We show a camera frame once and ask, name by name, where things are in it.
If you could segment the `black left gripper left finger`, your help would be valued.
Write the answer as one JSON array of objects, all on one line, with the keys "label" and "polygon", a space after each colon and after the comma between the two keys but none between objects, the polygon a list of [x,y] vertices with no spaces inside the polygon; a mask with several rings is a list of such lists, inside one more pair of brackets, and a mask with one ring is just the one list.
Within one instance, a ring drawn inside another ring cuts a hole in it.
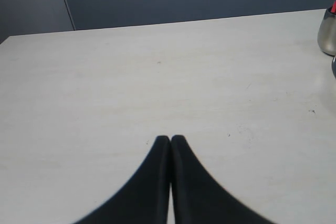
[{"label": "black left gripper left finger", "polygon": [[77,223],[167,223],[169,197],[170,139],[161,135],[123,187]]}]

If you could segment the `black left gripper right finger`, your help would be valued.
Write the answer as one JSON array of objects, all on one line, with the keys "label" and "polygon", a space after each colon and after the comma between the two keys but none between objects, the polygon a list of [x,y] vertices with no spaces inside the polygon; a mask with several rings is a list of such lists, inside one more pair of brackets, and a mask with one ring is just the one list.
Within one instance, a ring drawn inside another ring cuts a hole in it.
[{"label": "black left gripper right finger", "polygon": [[272,223],[227,192],[184,136],[172,137],[171,159],[175,223]]}]

